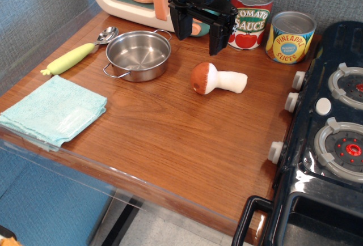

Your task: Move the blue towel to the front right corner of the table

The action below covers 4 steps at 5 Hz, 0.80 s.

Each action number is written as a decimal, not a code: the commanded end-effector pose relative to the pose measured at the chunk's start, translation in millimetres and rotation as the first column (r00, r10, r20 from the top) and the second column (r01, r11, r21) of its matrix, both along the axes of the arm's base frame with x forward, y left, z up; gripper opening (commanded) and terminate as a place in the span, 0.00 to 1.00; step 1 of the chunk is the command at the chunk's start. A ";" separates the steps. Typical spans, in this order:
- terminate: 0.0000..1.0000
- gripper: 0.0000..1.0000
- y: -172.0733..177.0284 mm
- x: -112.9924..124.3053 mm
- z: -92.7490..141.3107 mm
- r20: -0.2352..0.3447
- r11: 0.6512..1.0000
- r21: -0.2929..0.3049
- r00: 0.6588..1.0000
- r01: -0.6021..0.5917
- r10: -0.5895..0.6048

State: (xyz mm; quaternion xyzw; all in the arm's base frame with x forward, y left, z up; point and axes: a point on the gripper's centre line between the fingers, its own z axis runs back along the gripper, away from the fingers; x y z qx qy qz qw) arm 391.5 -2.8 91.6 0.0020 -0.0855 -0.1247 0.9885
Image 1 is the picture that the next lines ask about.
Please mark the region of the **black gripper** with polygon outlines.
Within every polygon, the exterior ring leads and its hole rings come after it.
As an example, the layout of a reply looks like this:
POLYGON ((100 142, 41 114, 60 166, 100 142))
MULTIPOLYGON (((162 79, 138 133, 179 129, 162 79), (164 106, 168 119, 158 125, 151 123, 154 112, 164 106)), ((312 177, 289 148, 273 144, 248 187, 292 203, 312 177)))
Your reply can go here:
POLYGON ((179 40, 192 34, 192 24, 196 19, 210 28, 210 56, 227 47, 237 15, 237 9, 229 0, 169 0, 169 7, 174 32, 179 40))

